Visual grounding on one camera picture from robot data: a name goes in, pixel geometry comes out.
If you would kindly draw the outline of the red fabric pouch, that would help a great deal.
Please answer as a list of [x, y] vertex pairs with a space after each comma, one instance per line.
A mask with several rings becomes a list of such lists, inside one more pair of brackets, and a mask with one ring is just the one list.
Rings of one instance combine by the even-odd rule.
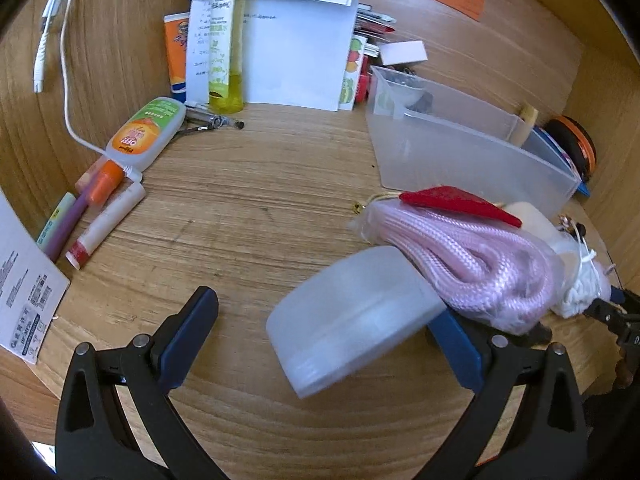
[[463, 191], [454, 186], [436, 186], [436, 188], [424, 188], [416, 192], [401, 192], [399, 199], [409, 206], [435, 209], [452, 212], [453, 214], [466, 214], [474, 218], [495, 220], [519, 229], [522, 222], [518, 217], [509, 214], [498, 206], [489, 203], [480, 196]]

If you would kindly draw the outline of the round translucent plastic jar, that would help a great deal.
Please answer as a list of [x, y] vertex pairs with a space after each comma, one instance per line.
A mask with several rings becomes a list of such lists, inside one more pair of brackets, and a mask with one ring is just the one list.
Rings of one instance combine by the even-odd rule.
[[368, 248], [300, 284], [266, 331], [297, 396], [308, 398], [368, 365], [446, 310], [393, 246]]

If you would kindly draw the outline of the clear plastic storage bin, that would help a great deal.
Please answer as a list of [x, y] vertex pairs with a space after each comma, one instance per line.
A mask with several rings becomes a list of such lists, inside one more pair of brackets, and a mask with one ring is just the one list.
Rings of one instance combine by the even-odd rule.
[[375, 67], [366, 118], [389, 190], [449, 185], [552, 217], [579, 185], [537, 133], [521, 148], [510, 143], [518, 116], [435, 81]]

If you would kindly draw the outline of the white printed leaflet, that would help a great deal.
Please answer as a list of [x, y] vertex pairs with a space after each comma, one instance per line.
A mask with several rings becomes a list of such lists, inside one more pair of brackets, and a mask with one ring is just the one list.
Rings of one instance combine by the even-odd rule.
[[5, 197], [0, 236], [1, 347], [35, 364], [70, 280], [40, 250]]

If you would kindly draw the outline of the black orange zip case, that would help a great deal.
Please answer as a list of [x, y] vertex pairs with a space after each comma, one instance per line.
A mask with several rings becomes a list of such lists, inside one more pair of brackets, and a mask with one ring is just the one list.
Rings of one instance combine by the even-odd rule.
[[579, 177], [587, 183], [597, 167], [597, 150], [587, 130], [566, 115], [552, 117], [544, 124], [544, 131], [570, 156]]

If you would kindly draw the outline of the blue patchwork pencil pouch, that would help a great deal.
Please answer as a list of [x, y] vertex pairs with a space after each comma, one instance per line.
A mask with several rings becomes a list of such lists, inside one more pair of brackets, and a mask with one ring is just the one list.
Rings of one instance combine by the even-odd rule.
[[576, 167], [575, 163], [573, 162], [573, 159], [570, 158], [570, 155], [567, 154], [567, 152], [564, 150], [564, 148], [561, 148], [558, 144], [558, 142], [556, 142], [552, 136], [550, 136], [550, 134], [544, 130], [543, 128], [539, 127], [539, 126], [535, 126], [533, 128], [533, 132], [537, 133], [538, 136], [541, 137], [542, 140], [544, 140], [544, 142], [546, 142], [550, 148], [552, 149], [552, 151], [555, 152], [555, 154], [558, 155], [559, 159], [562, 160], [562, 163], [567, 166], [568, 170], [570, 170], [570, 172], [572, 174], [574, 174], [575, 177], [578, 177], [580, 179], [578, 188], [577, 188], [577, 192], [585, 197], [590, 197], [590, 191], [589, 188], [587, 186], [587, 182], [582, 178], [582, 176], [580, 175], [578, 168]]

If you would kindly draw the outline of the cream lotion tube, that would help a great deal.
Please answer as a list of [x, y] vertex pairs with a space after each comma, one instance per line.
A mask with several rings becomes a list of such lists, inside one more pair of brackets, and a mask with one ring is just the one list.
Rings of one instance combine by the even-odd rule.
[[518, 114], [518, 122], [511, 133], [510, 143], [521, 148], [535, 127], [537, 117], [538, 110], [525, 103]]

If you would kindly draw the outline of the white red glue stick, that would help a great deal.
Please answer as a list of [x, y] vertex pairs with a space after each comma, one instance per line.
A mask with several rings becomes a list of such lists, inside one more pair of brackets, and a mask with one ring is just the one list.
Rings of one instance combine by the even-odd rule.
[[145, 188], [139, 182], [131, 183], [114, 198], [74, 241], [65, 253], [67, 261], [80, 270], [111, 232], [145, 198]]

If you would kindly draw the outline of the orange label wipes pack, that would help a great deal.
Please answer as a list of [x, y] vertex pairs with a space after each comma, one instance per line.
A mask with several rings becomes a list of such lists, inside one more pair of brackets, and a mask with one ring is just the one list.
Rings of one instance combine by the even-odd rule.
[[186, 106], [159, 96], [142, 106], [106, 144], [114, 162], [145, 172], [174, 138], [186, 118]]

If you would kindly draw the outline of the metal nail clipper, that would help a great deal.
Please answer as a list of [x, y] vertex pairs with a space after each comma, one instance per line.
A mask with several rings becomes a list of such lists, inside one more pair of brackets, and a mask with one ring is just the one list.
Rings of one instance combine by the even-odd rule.
[[207, 106], [191, 101], [186, 102], [186, 119], [184, 123], [186, 125], [177, 132], [178, 136], [214, 131], [224, 127], [231, 127], [236, 130], [242, 130], [244, 128], [244, 122], [242, 122], [242, 120], [216, 114]]

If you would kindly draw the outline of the small white cardboard box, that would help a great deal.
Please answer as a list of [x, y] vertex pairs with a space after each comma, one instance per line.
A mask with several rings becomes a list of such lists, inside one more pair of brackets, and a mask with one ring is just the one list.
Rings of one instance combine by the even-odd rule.
[[390, 42], [382, 44], [380, 59], [384, 66], [422, 63], [428, 60], [428, 55], [421, 40]]

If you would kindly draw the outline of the stack of colourful booklets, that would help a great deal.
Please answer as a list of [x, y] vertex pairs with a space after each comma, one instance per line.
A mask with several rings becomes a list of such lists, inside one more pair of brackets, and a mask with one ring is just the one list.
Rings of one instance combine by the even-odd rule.
[[338, 108], [352, 110], [367, 99], [371, 64], [380, 57], [380, 45], [395, 31], [397, 21], [376, 12], [367, 3], [359, 3], [354, 34], [350, 40]]

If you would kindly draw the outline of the white paper sheets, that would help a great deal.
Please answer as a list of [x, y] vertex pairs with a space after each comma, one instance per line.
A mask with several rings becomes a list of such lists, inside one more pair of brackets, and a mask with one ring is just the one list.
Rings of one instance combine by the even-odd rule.
[[245, 0], [245, 102], [335, 112], [357, 10], [358, 0]]

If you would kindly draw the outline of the yellow green spray bottle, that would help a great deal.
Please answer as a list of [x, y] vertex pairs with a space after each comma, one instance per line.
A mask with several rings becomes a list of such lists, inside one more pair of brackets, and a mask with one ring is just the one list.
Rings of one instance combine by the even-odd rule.
[[243, 109], [242, 61], [245, 0], [212, 0], [209, 21], [208, 97], [220, 114]]

